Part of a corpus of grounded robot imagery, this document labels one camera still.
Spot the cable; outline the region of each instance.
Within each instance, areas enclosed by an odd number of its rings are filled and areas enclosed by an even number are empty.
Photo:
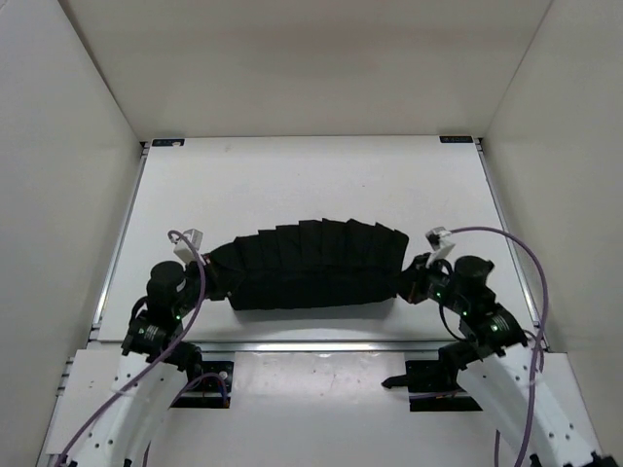
[[[452,332],[450,327],[448,326],[448,321],[446,321],[446,313],[444,313],[444,306],[439,304],[439,317],[441,318],[441,322],[444,324],[444,328],[448,331],[453,338],[455,338],[459,342],[467,342],[467,339],[461,338]]]
[[[437,399],[439,397],[455,396],[458,391],[445,391],[445,392],[429,392],[426,394],[418,394],[417,396],[409,396],[409,399]]]
[[[132,307],[132,311],[129,313],[129,324],[131,324],[132,321],[136,319],[136,317],[138,316],[138,311],[146,303],[147,303],[147,297],[141,297],[140,299],[136,301],[136,303]]]
[[[178,239],[182,240],[184,243],[188,245],[188,247],[193,252],[193,256],[195,257],[195,261],[197,261],[198,265],[202,265],[205,263],[204,259],[202,258],[202,255],[197,251],[197,248],[195,248],[195,245],[193,245],[193,243],[188,238],[186,238],[186,236],[183,233],[179,231],[168,231],[167,233],[167,236],[170,239],[173,239],[174,235],[177,236]],[[200,282],[201,282],[199,298],[197,299],[197,305],[195,306],[195,311],[193,312],[191,319],[188,321],[188,325],[186,326],[186,328],[180,333],[180,335],[177,338],[175,338],[170,343],[170,345],[165,349],[163,353],[161,353],[158,357],[156,357],[156,359],[148,367],[146,367],[142,372],[140,372],[138,375],[133,377],[130,381],[128,381],[119,391],[113,394],[106,402],[104,402],[99,407],[99,409],[97,409],[89,417],[89,419],[78,429],[76,434],[69,440],[69,442],[67,443],[67,446],[65,446],[62,452],[58,455],[58,459],[56,460],[54,467],[60,467],[62,463],[65,461],[65,458],[67,457],[67,454],[69,453],[69,450],[73,448],[73,446],[80,439],[83,433],[87,431],[87,429],[103,413],[105,413],[120,397],[122,397],[126,393],[126,391],[128,391],[128,389],[132,388],[136,383],[141,381],[143,377],[145,377],[145,375],[151,372],[156,365],[163,362],[166,359],[166,357],[168,357],[173,352],[173,349],[180,342],[182,342],[182,340],[186,337],[186,335],[190,331],[193,324],[195,324],[195,320],[197,319],[197,316],[199,315],[199,312],[202,308],[203,300],[205,299],[205,286],[206,286],[205,270],[204,268],[198,268],[198,269],[199,269],[199,276],[200,276]]]
[[[175,404],[177,402],[177,400],[182,397],[182,395],[187,392],[190,391],[191,389],[194,389],[195,386],[197,386],[200,382],[202,382],[204,379],[206,379],[207,377],[214,377],[216,379],[218,379],[219,382],[219,392],[221,393],[221,396],[223,396],[223,407],[227,407],[227,384],[225,383],[225,380],[218,374],[216,373],[204,373],[202,375],[199,375],[198,377],[196,377],[195,379],[193,379],[192,381],[190,381],[188,384],[186,384],[181,391],[179,391],[177,393],[177,395],[175,396],[175,399],[173,399],[173,402],[171,402],[171,405]],[[143,467],[147,467],[147,461],[149,459],[149,447],[151,447],[151,443],[147,446],[147,449],[145,450],[145,453],[143,454]]]
[[[532,331],[525,329],[524,333],[526,333],[533,341],[536,341],[536,335]],[[543,350],[542,346],[538,348],[538,356],[540,357],[540,360],[538,362],[538,370],[540,372],[543,372],[543,367],[545,366],[545,350]]]
[[[499,440],[500,440],[499,430],[495,430],[495,445],[494,445],[494,466],[499,466]]]
[[[538,332],[536,333],[536,337],[534,339],[534,349],[532,350],[532,358],[530,363],[530,389],[528,395],[528,413],[526,415],[526,428],[524,429],[524,438],[522,439],[522,443],[519,449],[519,453],[517,455],[517,460],[515,461],[514,467],[521,467],[524,459],[526,458],[526,452],[528,451],[528,444],[530,443],[530,434],[532,431],[532,422],[534,420],[534,401],[536,399],[536,386],[534,384],[534,379],[536,378],[536,361],[539,355],[539,349],[541,348],[541,342],[543,341],[543,334],[545,332],[545,323],[547,322],[547,315],[549,313],[549,289],[547,286],[547,279],[545,278],[545,271],[543,270],[543,266],[536,258],[534,252],[524,243],[523,240],[513,235],[512,233],[508,233],[502,231],[500,229],[495,229],[493,227],[463,227],[460,229],[454,229],[450,231],[452,234],[460,234],[463,232],[493,232],[494,234],[500,234],[505,236],[506,238],[511,239],[531,257],[534,265],[536,266],[536,270],[538,271],[539,278],[541,280],[541,287],[543,289],[543,310],[541,311],[540,316],[540,327],[538,328]]]

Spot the small white clamp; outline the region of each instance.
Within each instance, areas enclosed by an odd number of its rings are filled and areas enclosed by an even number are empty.
[[[202,246],[203,232],[198,231],[197,229],[189,229],[188,231],[184,231],[183,234],[193,244],[195,249],[199,251]],[[189,248],[185,241],[176,238],[172,239],[171,242],[175,244],[173,247],[173,253],[175,253],[175,255],[182,260],[185,265],[189,265],[195,261],[195,255],[193,255],[193,251]]]
[[[436,227],[426,233],[426,239],[433,250],[426,261],[427,268],[430,268],[435,261],[445,259],[455,247],[455,244],[449,240],[450,235],[452,232],[446,230],[445,227]]]

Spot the white table surface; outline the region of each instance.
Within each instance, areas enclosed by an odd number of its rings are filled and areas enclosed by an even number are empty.
[[[58,453],[105,400],[118,349],[78,352],[45,447]],[[402,353],[237,353],[228,410],[173,409],[149,467],[493,465],[495,428],[484,413],[410,413]],[[548,354],[544,378],[577,431],[597,440],[565,354]],[[502,443],[500,463],[514,454]]]
[[[259,229],[323,217],[382,223],[410,237],[405,267],[429,251],[431,228],[500,227],[474,144],[437,136],[186,139],[152,147],[99,334],[121,341],[149,271],[175,259],[170,229],[204,232],[202,251]],[[495,263],[490,286],[524,328],[531,317],[505,239],[462,233],[451,260]],[[458,320],[448,313],[456,326]],[[191,341],[441,341],[437,306],[382,304],[307,310],[233,311],[206,302]]]

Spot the black garment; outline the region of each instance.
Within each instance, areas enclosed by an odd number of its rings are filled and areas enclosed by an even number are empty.
[[[409,237],[377,224],[301,221],[211,253],[233,309],[360,305],[395,297]]]

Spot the white enclosure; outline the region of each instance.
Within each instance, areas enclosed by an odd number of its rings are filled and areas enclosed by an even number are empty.
[[[260,229],[306,219],[379,222],[410,237],[404,267],[430,251],[430,229],[500,228],[473,143],[436,136],[187,139],[152,147],[110,286],[99,338],[122,341],[128,313],[145,294],[153,265],[173,259],[170,229],[204,232],[204,251]],[[490,286],[531,329],[504,237],[456,235],[452,257],[495,263]],[[208,303],[192,341],[446,341],[437,305],[381,304],[322,309],[233,311]]]

